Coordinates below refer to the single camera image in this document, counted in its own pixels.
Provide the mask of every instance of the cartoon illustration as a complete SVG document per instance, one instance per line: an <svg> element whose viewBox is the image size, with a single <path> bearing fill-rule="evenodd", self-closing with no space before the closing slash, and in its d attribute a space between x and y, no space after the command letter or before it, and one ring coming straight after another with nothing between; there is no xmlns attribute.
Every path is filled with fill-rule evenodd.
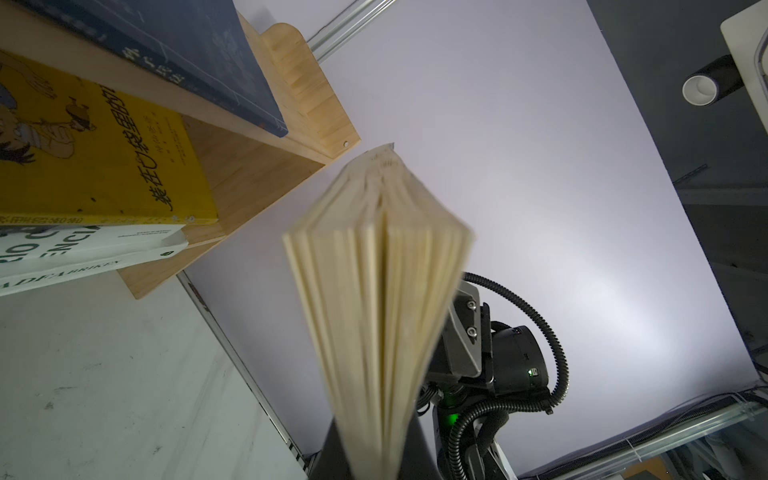
<svg viewBox="0 0 768 480"><path fill-rule="evenodd" d="M56 98L51 85L34 73L27 65L0 51L0 69L17 71L39 94L50 99ZM35 150L44 151L53 157L69 158L74 153L72 131L93 131L88 116L88 106L78 105L75 98L67 105L69 122L26 121L16 113L17 103L11 92L0 84L0 161L30 164L35 161Z"/></svg>

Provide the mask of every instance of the blue book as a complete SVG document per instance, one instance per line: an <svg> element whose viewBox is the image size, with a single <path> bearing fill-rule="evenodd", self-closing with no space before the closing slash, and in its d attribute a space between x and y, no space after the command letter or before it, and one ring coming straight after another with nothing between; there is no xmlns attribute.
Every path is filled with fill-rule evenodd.
<svg viewBox="0 0 768 480"><path fill-rule="evenodd" d="M284 137L232 0L16 0L33 12Z"/></svg>

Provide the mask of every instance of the white book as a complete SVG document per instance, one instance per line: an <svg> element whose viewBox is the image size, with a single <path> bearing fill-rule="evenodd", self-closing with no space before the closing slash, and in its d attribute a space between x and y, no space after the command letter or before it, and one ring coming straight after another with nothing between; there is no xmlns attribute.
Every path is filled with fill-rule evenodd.
<svg viewBox="0 0 768 480"><path fill-rule="evenodd" d="M180 225L61 225L41 233L0 232L0 263L73 254L148 240L162 240Z"/></svg>
<svg viewBox="0 0 768 480"><path fill-rule="evenodd" d="M170 237L114 247L82 250L67 255L0 264L0 296L65 282L82 276L162 260L187 248L184 232Z"/></svg>
<svg viewBox="0 0 768 480"><path fill-rule="evenodd" d="M472 232L383 145L283 242L352 473L394 480Z"/></svg>

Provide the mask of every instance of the wooden shelf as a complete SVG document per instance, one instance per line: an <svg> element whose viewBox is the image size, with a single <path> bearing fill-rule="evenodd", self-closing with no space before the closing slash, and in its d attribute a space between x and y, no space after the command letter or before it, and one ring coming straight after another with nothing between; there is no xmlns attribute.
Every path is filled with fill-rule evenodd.
<svg viewBox="0 0 768 480"><path fill-rule="evenodd" d="M176 275L360 138L304 38L291 25L246 37L289 133L283 138L0 0L0 49L178 111L219 212L214 225L184 228L190 246L174 257L119 270L136 298Z"/></svg>

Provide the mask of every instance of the book pages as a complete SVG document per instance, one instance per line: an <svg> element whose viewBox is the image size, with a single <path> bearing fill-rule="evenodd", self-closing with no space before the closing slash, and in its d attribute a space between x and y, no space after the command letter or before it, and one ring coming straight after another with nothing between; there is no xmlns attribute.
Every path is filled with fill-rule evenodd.
<svg viewBox="0 0 768 480"><path fill-rule="evenodd" d="M472 240L391 144L346 165L283 236L339 436L360 480L398 475Z"/></svg>

